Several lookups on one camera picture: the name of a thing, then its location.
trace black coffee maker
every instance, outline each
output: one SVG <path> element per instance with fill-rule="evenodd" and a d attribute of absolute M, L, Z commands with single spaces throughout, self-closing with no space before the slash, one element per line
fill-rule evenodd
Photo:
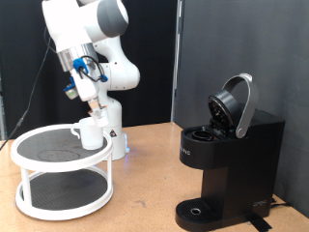
<path fill-rule="evenodd" d="M 245 106 L 231 91 L 248 86 Z M 209 125 L 182 131 L 180 160 L 204 170 L 202 195 L 176 208 L 176 223 L 188 231 L 211 231 L 269 215 L 284 120 L 257 110 L 259 90 L 246 73 L 230 78 L 209 98 Z"/>

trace white plastic part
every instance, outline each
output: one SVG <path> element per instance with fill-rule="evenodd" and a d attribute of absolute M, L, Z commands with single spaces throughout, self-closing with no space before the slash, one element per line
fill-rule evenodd
<path fill-rule="evenodd" d="M 74 79 L 79 98 L 82 101 L 89 101 L 97 97 L 97 88 L 95 86 L 95 82 L 93 82 L 84 74 L 82 74 L 83 79 L 81 79 L 79 73 L 77 73 L 76 70 L 71 70 L 70 74 Z"/>
<path fill-rule="evenodd" d="M 106 193 L 99 198 L 98 200 L 71 210 L 62 210 L 62 211 L 49 211 L 49 210 L 42 210 L 39 208 L 32 207 L 31 205 L 27 204 L 22 197 L 21 193 L 23 192 L 23 185 L 22 183 L 19 184 L 16 196 L 15 196 L 15 202 L 18 209 L 24 213 L 27 216 L 30 216 L 32 218 L 38 218 L 38 219 L 44 219 L 44 220 L 67 220 L 67 219 L 73 219 L 73 218 L 80 218 L 86 215 L 89 215 L 90 213 L 99 210 L 101 207 L 103 207 L 112 197 L 114 192 L 114 187 L 112 184 L 112 159 L 111 156 L 108 157 L 108 164 L 107 164 L 107 174 L 105 171 L 95 167 L 91 166 L 88 168 L 85 168 L 94 172 L 97 172 L 100 174 L 103 178 L 107 181 L 107 191 Z M 43 172 L 35 172 L 30 175 L 30 180 L 33 180 L 34 178 L 44 174 Z"/>
<path fill-rule="evenodd" d="M 80 129 L 80 136 L 74 130 Z M 103 146 L 102 129 L 98 128 L 92 117 L 83 118 L 71 126 L 70 132 L 76 135 L 79 139 L 81 137 L 81 144 L 86 150 L 95 150 Z"/>
<path fill-rule="evenodd" d="M 135 88 L 140 80 L 140 73 L 125 56 L 120 43 L 120 37 L 106 39 L 94 43 L 97 53 L 105 56 L 111 75 L 108 90 L 127 90 Z"/>
<path fill-rule="evenodd" d="M 93 43 L 108 38 L 98 25 L 98 3 L 99 1 L 95 1 L 80 8 L 85 29 Z"/>
<path fill-rule="evenodd" d="M 91 43 L 76 0 L 42 1 L 42 12 L 57 52 Z"/>
<path fill-rule="evenodd" d="M 23 196 L 24 196 L 25 204 L 28 206 L 32 206 L 29 171 L 21 167 L 20 173 L 21 173 L 21 181 L 22 181 L 21 183 L 23 185 Z"/>
<path fill-rule="evenodd" d="M 103 136 L 107 140 L 106 147 L 96 153 L 93 156 L 90 156 L 86 159 L 78 159 L 73 161 L 66 161 L 66 162 L 48 162 L 48 161 L 36 161 L 27 159 L 21 156 L 18 151 L 17 147 L 19 144 L 38 133 L 42 133 L 45 131 L 53 131 L 53 130 L 61 130 L 61 129 L 68 129 L 70 130 L 71 124 L 62 124 L 62 125 L 54 125 L 48 126 L 44 128 L 39 128 L 35 130 L 30 130 L 20 137 L 18 137 L 12 144 L 12 151 L 11 151 L 11 158 L 14 163 L 18 166 L 23 167 L 28 170 L 40 171 L 40 172 L 68 172 L 68 171 L 75 171 L 82 168 L 86 168 L 92 165 L 95 165 L 103 160 L 106 160 L 108 156 L 112 154 L 113 151 L 113 142 L 109 135 L 109 133 L 104 132 Z"/>

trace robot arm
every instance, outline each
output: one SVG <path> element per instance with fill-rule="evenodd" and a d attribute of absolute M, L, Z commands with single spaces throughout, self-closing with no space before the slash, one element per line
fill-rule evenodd
<path fill-rule="evenodd" d="M 104 127 L 106 109 L 98 103 L 98 81 L 103 76 L 96 72 L 100 67 L 93 43 L 124 34 L 127 13 L 120 0 L 82 2 L 89 4 L 80 8 L 76 0 L 44 0 L 42 10 L 64 71 L 70 72 L 80 99 L 92 108 L 97 126 Z"/>

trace coffee maker handle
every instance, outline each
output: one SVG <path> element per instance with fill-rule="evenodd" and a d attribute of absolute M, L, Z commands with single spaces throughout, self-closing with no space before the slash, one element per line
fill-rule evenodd
<path fill-rule="evenodd" d="M 242 81 L 245 81 L 248 86 L 248 99 L 242 111 L 238 127 L 236 129 L 237 138 L 243 138 L 248 131 L 253 114 L 258 105 L 259 89 L 258 86 L 252 82 L 252 76 L 247 73 L 241 73 L 239 75 L 231 77 L 222 88 L 223 90 L 231 93 L 235 86 L 237 86 Z"/>

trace black cable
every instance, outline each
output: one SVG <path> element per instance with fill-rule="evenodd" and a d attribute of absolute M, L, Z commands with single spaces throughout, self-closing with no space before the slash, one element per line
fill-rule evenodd
<path fill-rule="evenodd" d="M 50 50 L 52 50 L 54 53 L 57 53 L 57 51 L 49 45 L 49 43 L 50 43 L 50 36 L 49 36 L 49 42 L 47 43 L 47 41 L 46 41 L 46 32 L 47 32 L 47 26 L 45 27 L 44 34 L 42 35 L 44 37 L 45 44 L 48 46 L 48 48 Z"/>
<path fill-rule="evenodd" d="M 88 55 L 84 55 L 84 56 L 81 56 L 80 58 L 81 59 L 84 59 L 84 58 L 91 59 L 98 66 L 98 70 L 99 70 L 100 75 L 105 75 L 103 67 L 98 63 L 98 61 L 94 57 L 91 57 L 91 56 L 88 56 Z"/>
<path fill-rule="evenodd" d="M 272 205 L 270 206 L 270 209 L 273 209 L 273 208 L 278 207 L 278 206 L 292 206 L 292 205 L 289 204 L 289 203 L 272 204 Z"/>
<path fill-rule="evenodd" d="M 50 38 L 49 38 L 49 41 L 48 41 L 48 44 L 47 44 L 46 53 L 45 53 L 45 55 L 44 55 L 44 58 L 42 59 L 42 63 L 41 63 L 39 72 L 38 72 L 38 74 L 37 74 L 35 83 L 34 83 L 33 88 L 32 88 L 32 92 L 31 92 L 31 95 L 30 95 L 29 103 L 28 103 L 28 108 L 27 108 L 26 111 L 23 113 L 23 115 L 21 116 L 21 118 L 18 120 L 18 123 L 16 124 L 16 127 L 15 127 L 15 129 L 13 130 L 13 132 L 10 134 L 10 136 L 7 138 L 7 140 L 2 144 L 2 146 L 1 146 L 1 148 L 0 148 L 0 151 L 1 151 L 2 148 L 7 144 L 7 142 L 11 139 L 11 137 L 14 135 L 14 133 L 17 131 L 17 129 L 21 127 L 21 124 L 22 124 L 23 120 L 25 119 L 26 115 L 28 114 L 28 111 L 29 111 L 29 108 L 30 108 L 30 104 L 31 104 L 31 100 L 32 100 L 32 96 L 33 96 L 33 93 L 35 92 L 35 88 L 36 88 L 36 85 L 37 85 L 38 77 L 39 77 L 39 75 L 40 75 L 40 73 L 41 73 L 41 70 L 42 70 L 42 67 L 43 67 L 43 65 L 44 65 L 44 63 L 45 63 L 45 60 L 46 60 L 46 57 L 47 57 L 47 54 L 48 54 L 48 50 L 51 49 L 51 47 L 50 47 L 49 45 L 50 45 Z"/>

